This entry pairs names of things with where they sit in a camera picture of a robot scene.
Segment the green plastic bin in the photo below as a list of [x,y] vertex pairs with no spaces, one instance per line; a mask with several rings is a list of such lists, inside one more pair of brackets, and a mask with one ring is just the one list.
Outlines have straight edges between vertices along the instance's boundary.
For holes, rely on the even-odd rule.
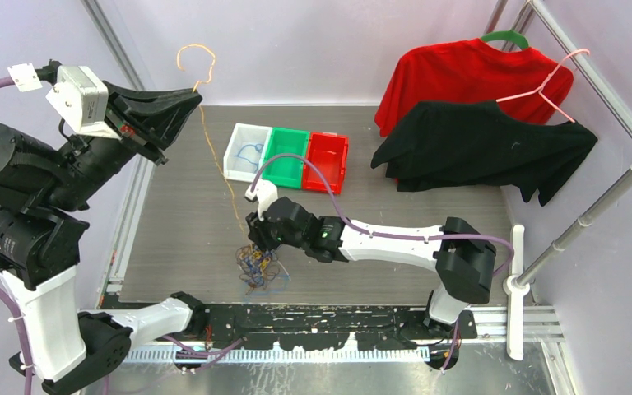
[[[273,128],[264,162],[280,154],[294,154],[305,157],[309,145],[310,132],[289,128]],[[301,189],[304,164],[292,157],[281,157],[268,165],[262,178],[278,187]]]

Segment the red plastic bin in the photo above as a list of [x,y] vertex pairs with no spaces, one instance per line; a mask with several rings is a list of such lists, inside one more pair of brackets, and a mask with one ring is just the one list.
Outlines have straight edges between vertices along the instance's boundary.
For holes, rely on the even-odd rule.
[[307,160],[327,180],[334,194],[340,194],[346,174],[349,137],[330,132],[311,132]]

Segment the white plastic bin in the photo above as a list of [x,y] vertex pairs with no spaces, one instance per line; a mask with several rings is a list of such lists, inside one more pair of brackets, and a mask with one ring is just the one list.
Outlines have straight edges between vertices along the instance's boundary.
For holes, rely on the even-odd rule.
[[263,163],[271,134],[268,126],[236,123],[223,156],[225,178],[252,182]]

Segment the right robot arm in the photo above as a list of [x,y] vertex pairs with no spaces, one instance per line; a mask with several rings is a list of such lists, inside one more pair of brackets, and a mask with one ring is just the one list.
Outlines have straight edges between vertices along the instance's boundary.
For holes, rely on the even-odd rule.
[[466,307],[490,301],[496,248],[462,218],[449,217],[443,225],[424,228],[372,225],[315,216],[280,197],[245,220],[249,240],[264,252],[288,245],[321,263],[382,261],[435,273],[440,285],[431,291],[423,318],[432,337],[446,337],[454,330]]

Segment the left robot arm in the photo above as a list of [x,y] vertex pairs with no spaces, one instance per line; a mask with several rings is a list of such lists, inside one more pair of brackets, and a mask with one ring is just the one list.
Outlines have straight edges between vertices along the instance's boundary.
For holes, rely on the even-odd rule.
[[56,149],[0,123],[0,296],[28,340],[10,363],[40,377],[48,394],[76,393],[159,337],[195,340],[207,329],[204,304],[184,292],[121,314],[77,307],[79,243],[89,224],[75,213],[134,156],[165,163],[202,100],[191,89],[105,91],[100,115],[111,137],[73,134]]

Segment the black t-shirt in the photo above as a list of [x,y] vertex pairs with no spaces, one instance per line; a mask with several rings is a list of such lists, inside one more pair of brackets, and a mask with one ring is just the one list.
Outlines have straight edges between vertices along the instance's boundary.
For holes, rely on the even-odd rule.
[[400,192],[472,185],[514,186],[522,200],[545,206],[596,146],[578,122],[525,123],[494,101],[421,101],[376,149],[371,168]]

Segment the red t-shirt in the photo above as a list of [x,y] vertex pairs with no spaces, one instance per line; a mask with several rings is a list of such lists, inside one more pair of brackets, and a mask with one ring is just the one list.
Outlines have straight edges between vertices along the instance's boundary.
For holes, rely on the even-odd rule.
[[[398,60],[374,123],[386,137],[421,101],[472,104],[531,91],[556,65],[537,49],[503,52],[479,38],[411,49]],[[573,84],[573,72],[563,66],[544,94],[561,105]],[[538,95],[502,102],[500,108],[514,119],[535,124],[547,123],[555,113]]]

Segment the pink hanger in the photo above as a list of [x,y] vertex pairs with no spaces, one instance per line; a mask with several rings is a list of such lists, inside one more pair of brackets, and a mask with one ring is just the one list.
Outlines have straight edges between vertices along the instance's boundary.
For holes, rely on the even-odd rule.
[[496,103],[502,103],[502,102],[507,102],[507,101],[511,101],[511,100],[518,100],[524,97],[529,97],[532,95],[538,95],[540,98],[542,98],[551,108],[553,108],[555,111],[557,111],[559,114],[563,115],[567,121],[571,122],[571,123],[575,123],[575,120],[569,116],[565,111],[563,111],[559,105],[557,105],[553,100],[551,100],[548,96],[546,96],[544,94],[544,90],[546,89],[546,86],[548,85],[548,83],[551,81],[551,79],[553,78],[553,76],[565,65],[566,62],[568,62],[570,59],[576,58],[578,55],[580,54],[584,54],[586,56],[590,56],[591,55],[591,51],[587,48],[582,48],[582,49],[576,49],[568,54],[566,54],[555,66],[555,68],[546,76],[546,78],[543,80],[543,82],[536,87],[535,89],[531,90],[531,91],[526,91],[517,95],[510,95],[510,96],[505,96],[499,99],[496,99],[495,102]]

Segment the green hanger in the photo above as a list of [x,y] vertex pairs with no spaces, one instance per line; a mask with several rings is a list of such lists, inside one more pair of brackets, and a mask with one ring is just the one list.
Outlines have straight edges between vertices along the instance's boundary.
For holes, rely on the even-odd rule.
[[514,30],[497,30],[480,37],[480,40],[486,43],[491,41],[504,41],[517,46],[520,50],[530,47],[527,38]]

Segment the metal clothes rack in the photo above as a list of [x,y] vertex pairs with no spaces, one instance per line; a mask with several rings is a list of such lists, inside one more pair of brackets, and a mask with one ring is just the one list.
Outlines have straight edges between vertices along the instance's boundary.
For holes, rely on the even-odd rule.
[[486,32],[515,30],[575,80],[561,108],[597,144],[544,207],[505,194],[524,227],[512,288],[553,307],[574,354],[632,364],[632,1],[498,1]]

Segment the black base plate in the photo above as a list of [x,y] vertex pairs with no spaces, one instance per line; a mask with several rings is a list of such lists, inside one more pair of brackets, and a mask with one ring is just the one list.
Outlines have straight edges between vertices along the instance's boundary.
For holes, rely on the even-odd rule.
[[173,334],[184,343],[233,342],[247,350],[341,350],[349,339],[358,351],[411,350],[451,340],[451,328],[434,324],[422,308],[387,305],[210,304],[196,334]]

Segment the aluminium corner post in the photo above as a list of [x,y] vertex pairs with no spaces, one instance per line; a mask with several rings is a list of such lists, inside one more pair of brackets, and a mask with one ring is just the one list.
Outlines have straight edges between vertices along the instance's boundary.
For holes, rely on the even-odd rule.
[[132,60],[124,49],[122,41],[116,34],[112,23],[105,15],[103,7],[96,0],[81,0],[91,21],[99,31],[102,40],[108,47],[115,62],[122,70],[122,74],[127,78],[130,86],[138,91],[145,88],[136,68],[132,65]]

